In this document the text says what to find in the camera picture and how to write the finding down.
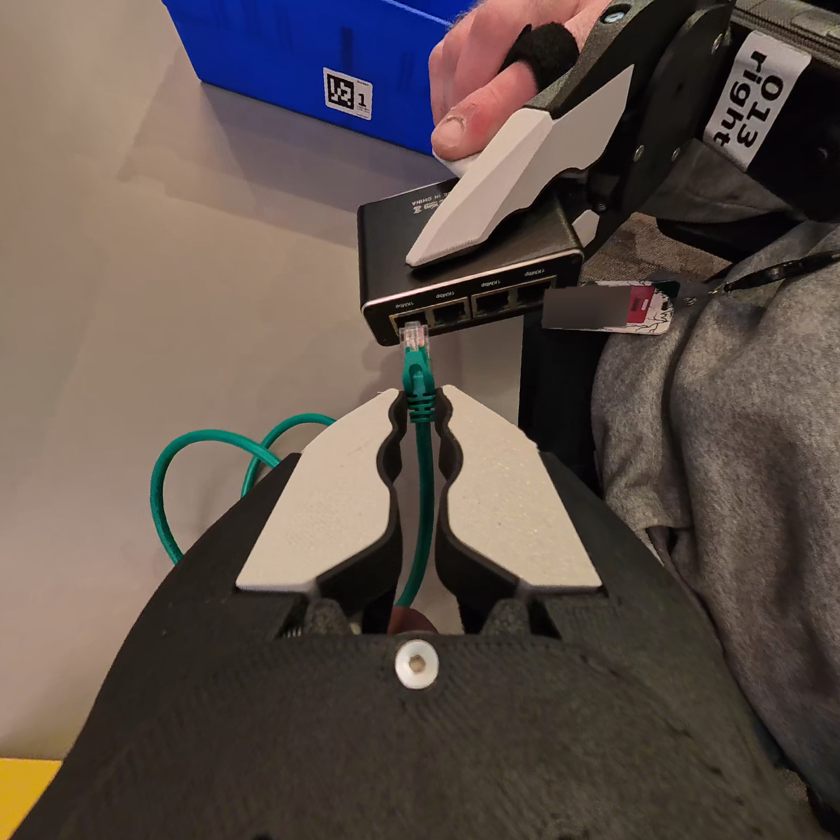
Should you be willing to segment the id badge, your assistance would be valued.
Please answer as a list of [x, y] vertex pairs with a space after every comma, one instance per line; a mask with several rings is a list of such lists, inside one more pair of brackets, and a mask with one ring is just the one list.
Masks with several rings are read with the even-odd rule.
[[624, 332], [652, 337], [666, 333], [675, 312], [679, 280], [634, 283], [630, 289]]

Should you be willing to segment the blue plastic bin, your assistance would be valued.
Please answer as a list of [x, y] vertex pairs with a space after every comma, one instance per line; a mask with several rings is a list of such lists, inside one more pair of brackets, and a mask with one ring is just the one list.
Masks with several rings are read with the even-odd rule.
[[164, 1], [201, 81], [431, 154], [427, 62], [470, 1]]

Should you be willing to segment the black ethernet switch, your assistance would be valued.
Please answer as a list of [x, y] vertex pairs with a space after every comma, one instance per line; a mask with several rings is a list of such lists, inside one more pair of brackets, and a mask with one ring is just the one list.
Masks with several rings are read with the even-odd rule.
[[454, 186], [439, 182], [358, 210], [360, 310], [383, 347], [399, 344], [408, 322], [435, 336], [538, 312], [548, 289], [580, 278], [583, 249], [551, 187], [476, 248], [409, 266], [407, 252]]

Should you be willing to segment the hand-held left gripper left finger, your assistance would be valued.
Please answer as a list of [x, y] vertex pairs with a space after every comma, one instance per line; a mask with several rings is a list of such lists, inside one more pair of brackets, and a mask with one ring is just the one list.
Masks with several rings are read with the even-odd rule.
[[351, 616], [393, 598], [403, 567], [395, 483], [404, 393], [388, 389], [304, 448], [236, 579], [239, 591], [321, 597]]

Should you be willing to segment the person's right hand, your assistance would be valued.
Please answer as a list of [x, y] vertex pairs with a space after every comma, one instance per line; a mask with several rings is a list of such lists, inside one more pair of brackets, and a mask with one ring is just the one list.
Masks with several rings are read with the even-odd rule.
[[524, 61], [502, 69], [526, 25], [557, 23], [582, 46], [608, 1], [486, 1], [433, 49], [429, 61], [434, 154], [458, 161], [481, 152], [509, 117], [539, 91]]

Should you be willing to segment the yellow plastic bin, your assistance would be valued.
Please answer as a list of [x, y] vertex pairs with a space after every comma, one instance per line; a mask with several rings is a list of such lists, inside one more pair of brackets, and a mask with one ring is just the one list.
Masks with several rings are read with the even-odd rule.
[[1, 758], [1, 838], [8, 839], [31, 811], [62, 762]]

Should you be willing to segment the person's grey sweatshirt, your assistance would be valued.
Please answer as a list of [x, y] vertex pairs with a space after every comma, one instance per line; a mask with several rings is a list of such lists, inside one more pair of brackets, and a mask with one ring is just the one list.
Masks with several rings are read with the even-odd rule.
[[605, 500], [715, 626], [838, 832], [838, 264], [615, 334], [592, 425]]

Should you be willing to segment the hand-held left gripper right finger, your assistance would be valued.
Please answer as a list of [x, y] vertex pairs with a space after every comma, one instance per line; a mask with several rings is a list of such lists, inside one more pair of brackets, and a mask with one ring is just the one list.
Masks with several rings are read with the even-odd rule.
[[560, 596], [603, 597], [591, 560], [538, 446], [454, 385], [437, 392], [435, 568], [463, 627], [499, 602], [542, 609]]

